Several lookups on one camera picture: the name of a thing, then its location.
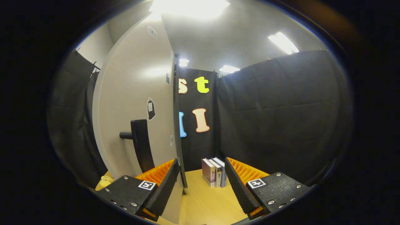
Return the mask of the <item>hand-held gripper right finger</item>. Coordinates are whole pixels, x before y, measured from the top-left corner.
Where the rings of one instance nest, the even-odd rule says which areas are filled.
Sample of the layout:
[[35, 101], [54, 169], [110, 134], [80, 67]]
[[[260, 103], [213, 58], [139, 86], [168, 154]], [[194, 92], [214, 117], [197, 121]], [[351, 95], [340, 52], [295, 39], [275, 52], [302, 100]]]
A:
[[312, 190], [282, 172], [268, 174], [230, 157], [225, 158], [225, 171], [242, 211], [250, 220], [280, 211]]

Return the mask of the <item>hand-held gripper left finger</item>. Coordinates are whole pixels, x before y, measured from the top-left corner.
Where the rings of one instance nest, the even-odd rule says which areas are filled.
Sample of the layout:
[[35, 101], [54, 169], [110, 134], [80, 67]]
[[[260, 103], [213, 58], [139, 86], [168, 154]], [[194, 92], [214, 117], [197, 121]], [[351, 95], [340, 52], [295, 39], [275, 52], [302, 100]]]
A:
[[124, 175], [95, 195], [128, 215], [157, 221], [165, 210], [179, 172], [179, 161], [173, 159], [136, 177]]

